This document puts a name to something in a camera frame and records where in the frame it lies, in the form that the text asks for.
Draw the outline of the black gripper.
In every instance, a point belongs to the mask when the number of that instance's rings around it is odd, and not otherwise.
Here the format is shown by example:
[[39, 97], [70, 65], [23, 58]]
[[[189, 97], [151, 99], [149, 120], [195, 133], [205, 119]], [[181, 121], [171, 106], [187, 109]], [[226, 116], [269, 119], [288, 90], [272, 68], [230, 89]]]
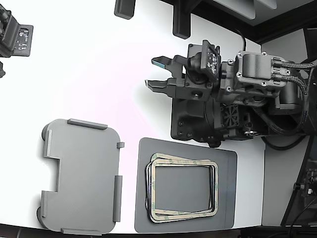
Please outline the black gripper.
[[[183, 64], [177, 61], [177, 57], [152, 58], [153, 65], [169, 71], [173, 78], [165, 81], [145, 80], [145, 85], [152, 92], [163, 93], [171, 98], [176, 98], [177, 89], [185, 86], [192, 99], [207, 101], [214, 86], [214, 45], [190, 44]], [[179, 78], [182, 77], [183, 66], [186, 69], [185, 79]]]

